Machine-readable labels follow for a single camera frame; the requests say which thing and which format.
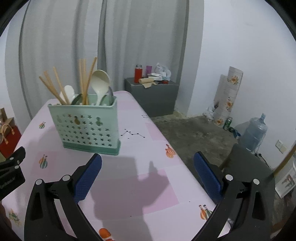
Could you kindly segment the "cream plastic ladle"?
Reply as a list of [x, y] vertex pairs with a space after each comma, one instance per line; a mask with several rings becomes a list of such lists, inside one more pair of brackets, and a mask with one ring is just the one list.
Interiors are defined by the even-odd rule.
[[108, 74], [103, 70], [96, 70], [93, 72], [90, 84], [92, 89], [97, 94], [96, 105], [100, 105], [103, 97], [109, 90], [110, 78]]

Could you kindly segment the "red gift bag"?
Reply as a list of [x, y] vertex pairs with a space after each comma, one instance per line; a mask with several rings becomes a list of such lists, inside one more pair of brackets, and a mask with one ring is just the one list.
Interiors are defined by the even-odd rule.
[[11, 127], [9, 124], [4, 124], [1, 127], [1, 154], [7, 159], [14, 152], [21, 133], [17, 126]]

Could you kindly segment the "green can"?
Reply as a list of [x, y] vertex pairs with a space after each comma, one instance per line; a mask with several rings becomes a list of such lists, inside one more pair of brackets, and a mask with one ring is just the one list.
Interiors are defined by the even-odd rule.
[[233, 118], [231, 117], [231, 116], [229, 116], [227, 119], [226, 119], [226, 121], [225, 121], [225, 123], [224, 123], [224, 126], [223, 126], [223, 129], [224, 130], [228, 130], [229, 128], [230, 128], [230, 125], [231, 125], [231, 123], [232, 123], [232, 120], [233, 120]]

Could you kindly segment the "blue water jug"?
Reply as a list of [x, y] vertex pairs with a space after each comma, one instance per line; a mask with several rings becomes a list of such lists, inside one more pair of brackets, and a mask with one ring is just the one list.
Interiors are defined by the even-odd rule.
[[244, 134], [240, 137], [238, 144], [250, 152], [254, 152], [264, 139], [268, 127], [264, 120], [266, 115], [262, 113], [259, 118], [251, 118]]

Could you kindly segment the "green plastic utensil holder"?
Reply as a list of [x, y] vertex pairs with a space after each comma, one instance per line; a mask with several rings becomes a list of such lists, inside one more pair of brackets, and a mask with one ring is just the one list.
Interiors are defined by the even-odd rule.
[[117, 97], [106, 95], [96, 105], [97, 95], [88, 96], [90, 105], [48, 104], [63, 147], [72, 150], [118, 155], [120, 150]]

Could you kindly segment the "white scalloped ladle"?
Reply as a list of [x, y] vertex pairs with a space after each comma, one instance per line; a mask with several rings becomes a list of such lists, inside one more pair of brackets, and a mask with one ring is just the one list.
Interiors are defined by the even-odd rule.
[[65, 94], [66, 94], [66, 96], [67, 96], [68, 102], [67, 102], [67, 100], [65, 99], [63, 92], [61, 91], [61, 92], [60, 92], [60, 98], [61, 98], [62, 101], [63, 101], [63, 103], [61, 103], [61, 104], [71, 104], [72, 101], [73, 101], [74, 98], [75, 98], [74, 88], [73, 88], [71, 85], [65, 85], [65, 86], [63, 87], [63, 89], [64, 89], [64, 92], [65, 92]]

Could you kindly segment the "floral wallpaper roll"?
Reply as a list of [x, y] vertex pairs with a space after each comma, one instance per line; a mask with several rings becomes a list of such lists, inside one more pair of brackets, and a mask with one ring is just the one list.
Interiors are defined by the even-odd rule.
[[227, 75], [221, 75], [217, 87], [214, 104], [214, 124], [222, 128], [229, 118], [240, 84], [243, 77], [243, 71], [232, 66], [229, 67]]

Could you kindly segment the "dark grey cabinet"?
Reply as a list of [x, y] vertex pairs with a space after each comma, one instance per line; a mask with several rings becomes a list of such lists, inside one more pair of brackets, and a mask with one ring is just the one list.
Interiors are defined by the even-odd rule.
[[173, 114], [179, 85], [169, 81], [144, 88], [133, 78], [125, 79], [125, 91], [129, 92], [149, 117]]

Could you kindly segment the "clear plastic bag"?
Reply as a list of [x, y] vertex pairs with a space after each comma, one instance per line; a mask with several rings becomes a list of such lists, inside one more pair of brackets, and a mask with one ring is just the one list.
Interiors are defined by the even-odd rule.
[[161, 63], [157, 63], [154, 69], [154, 73], [161, 75], [163, 80], [170, 80], [171, 79], [171, 71], [168, 69], [167, 66], [162, 65]]

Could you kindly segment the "brown paper roll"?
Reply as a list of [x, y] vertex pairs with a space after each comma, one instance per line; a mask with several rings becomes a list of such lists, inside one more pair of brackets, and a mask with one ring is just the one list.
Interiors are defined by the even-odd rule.
[[147, 84], [154, 82], [154, 78], [140, 78], [138, 81], [140, 84]]

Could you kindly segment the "red thermos bottle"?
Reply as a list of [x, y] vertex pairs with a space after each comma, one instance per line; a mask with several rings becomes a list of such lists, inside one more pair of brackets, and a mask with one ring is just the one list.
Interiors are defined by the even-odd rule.
[[139, 83], [140, 78], [142, 78], [142, 65], [136, 65], [134, 70], [134, 82]]

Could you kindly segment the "purple cup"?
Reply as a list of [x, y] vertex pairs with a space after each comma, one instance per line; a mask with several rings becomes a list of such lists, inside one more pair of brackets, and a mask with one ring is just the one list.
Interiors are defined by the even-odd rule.
[[152, 66], [147, 65], [145, 70], [146, 76], [150, 76], [152, 73]]

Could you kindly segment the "grey curtain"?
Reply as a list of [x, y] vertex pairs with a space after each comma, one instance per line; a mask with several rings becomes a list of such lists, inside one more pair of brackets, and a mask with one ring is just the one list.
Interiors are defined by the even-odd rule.
[[16, 123], [26, 128], [51, 98], [39, 75], [56, 67], [78, 89], [78, 61], [94, 57], [115, 91], [137, 64], [167, 66], [180, 86], [176, 109], [190, 115], [203, 23], [203, 1], [29, 1], [3, 33]]

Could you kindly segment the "white wall socket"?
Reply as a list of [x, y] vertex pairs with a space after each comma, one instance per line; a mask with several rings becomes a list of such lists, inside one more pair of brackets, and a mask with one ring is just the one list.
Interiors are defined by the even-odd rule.
[[282, 154], [287, 150], [287, 147], [280, 140], [276, 142], [275, 146]]

